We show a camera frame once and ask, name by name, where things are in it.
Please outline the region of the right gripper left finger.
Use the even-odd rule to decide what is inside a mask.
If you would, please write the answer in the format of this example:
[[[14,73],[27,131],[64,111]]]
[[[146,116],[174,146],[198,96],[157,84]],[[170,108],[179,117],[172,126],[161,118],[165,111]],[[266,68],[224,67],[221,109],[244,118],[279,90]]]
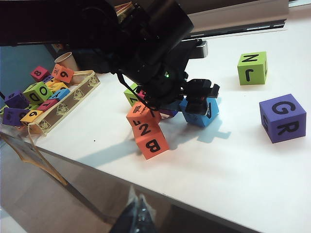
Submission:
[[[133,186],[130,186],[128,202],[121,215],[111,228],[111,233],[133,233],[138,212],[138,197]]]

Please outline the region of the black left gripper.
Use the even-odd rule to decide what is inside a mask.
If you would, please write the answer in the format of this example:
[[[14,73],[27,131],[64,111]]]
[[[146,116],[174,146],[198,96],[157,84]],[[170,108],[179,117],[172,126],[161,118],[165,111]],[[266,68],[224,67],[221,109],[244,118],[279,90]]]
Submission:
[[[185,72],[187,60],[174,60],[148,65],[136,61],[136,83],[145,91],[143,104],[157,111],[161,105],[168,104],[171,112],[180,112],[181,100],[176,100],[181,93],[181,87],[186,82]],[[207,113],[207,98],[217,98],[220,86],[206,79],[192,79],[186,84],[186,112],[205,115]]]

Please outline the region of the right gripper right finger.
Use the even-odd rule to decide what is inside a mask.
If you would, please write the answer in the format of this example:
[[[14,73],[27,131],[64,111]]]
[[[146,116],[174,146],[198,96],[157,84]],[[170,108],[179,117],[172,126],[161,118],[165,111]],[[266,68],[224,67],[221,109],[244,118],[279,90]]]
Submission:
[[[147,203],[143,194],[139,195],[138,205],[138,229],[139,233],[156,233],[154,224],[156,211]]]

